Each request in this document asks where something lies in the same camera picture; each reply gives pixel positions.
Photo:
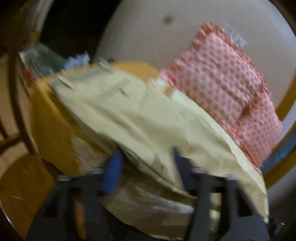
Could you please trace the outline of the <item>beige khaki pants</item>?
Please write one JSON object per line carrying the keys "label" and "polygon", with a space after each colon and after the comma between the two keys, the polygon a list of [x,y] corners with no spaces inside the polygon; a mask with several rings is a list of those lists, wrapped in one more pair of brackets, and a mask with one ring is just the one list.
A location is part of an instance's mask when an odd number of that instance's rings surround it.
{"label": "beige khaki pants", "polygon": [[203,108],[178,92],[167,97],[155,85],[116,68],[59,75],[50,84],[89,140],[110,152],[119,146],[145,177],[131,181],[108,209],[126,223],[154,221],[184,226],[193,212],[171,149],[210,174],[235,174],[263,220],[268,201],[262,176]]}

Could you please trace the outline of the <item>yellow patterned bedsheet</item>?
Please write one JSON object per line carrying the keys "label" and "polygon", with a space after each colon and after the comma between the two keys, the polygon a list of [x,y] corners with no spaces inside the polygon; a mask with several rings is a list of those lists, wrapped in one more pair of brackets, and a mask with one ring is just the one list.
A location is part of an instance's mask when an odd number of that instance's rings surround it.
{"label": "yellow patterned bedsheet", "polygon": [[[124,62],[112,64],[111,66],[95,66],[90,69],[81,69],[66,75],[88,73],[97,67],[116,68],[140,78],[145,83],[152,80],[158,73],[156,68],[146,63]],[[51,82],[59,75],[38,80],[35,83],[32,95],[31,129],[39,154],[46,161],[52,163],[66,175],[79,176],[101,166],[114,149],[121,147],[116,146],[110,152],[107,152],[83,135],[78,122],[67,111],[50,87]],[[105,203],[108,211],[110,211],[107,207],[109,202],[116,197],[123,185],[131,181],[140,181],[141,178],[145,177],[145,173],[132,163],[130,155],[126,151],[124,152],[127,155],[127,160],[123,165],[119,186]],[[188,222],[184,226],[164,226],[154,221],[124,223],[152,237],[179,240],[182,238]]]}

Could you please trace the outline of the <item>pink polka dot pillow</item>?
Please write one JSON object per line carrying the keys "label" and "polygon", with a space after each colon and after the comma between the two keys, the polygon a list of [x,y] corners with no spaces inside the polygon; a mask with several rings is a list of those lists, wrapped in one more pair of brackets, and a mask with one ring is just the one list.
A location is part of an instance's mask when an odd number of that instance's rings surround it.
{"label": "pink polka dot pillow", "polygon": [[191,46],[160,77],[201,106],[261,168],[282,123],[264,75],[218,25],[201,24]]}

